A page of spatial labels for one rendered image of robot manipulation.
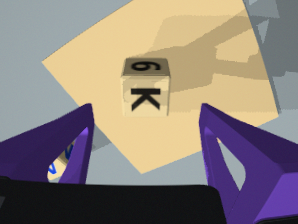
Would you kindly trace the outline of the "tan mat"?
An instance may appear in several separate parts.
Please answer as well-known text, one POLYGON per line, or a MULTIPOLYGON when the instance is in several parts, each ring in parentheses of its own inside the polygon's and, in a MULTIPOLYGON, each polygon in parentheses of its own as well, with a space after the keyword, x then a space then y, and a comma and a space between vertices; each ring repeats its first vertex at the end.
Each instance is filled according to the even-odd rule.
POLYGON ((202 103, 255 127, 278 117, 242 0, 132 0, 42 63, 141 174, 202 150, 202 103), (126 58, 168 60, 167 117, 123 116, 126 58))

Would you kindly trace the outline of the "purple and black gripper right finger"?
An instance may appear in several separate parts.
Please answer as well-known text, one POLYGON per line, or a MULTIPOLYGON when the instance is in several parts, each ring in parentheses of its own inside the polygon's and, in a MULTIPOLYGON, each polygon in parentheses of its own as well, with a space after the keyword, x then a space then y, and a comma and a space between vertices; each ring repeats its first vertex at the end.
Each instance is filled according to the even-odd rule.
POLYGON ((199 131, 208 185, 219 191, 227 224, 298 216, 298 144, 201 104, 199 131), (242 163, 239 191, 218 142, 242 163))

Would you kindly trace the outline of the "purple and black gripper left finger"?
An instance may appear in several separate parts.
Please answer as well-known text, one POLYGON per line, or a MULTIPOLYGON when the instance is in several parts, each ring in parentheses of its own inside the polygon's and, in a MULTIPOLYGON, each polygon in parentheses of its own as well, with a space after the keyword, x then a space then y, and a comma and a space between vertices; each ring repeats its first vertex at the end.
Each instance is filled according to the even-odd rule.
POLYGON ((50 165, 76 139, 58 183, 86 184, 94 126, 92 104, 86 103, 56 120, 0 142, 0 176, 49 182, 50 165))

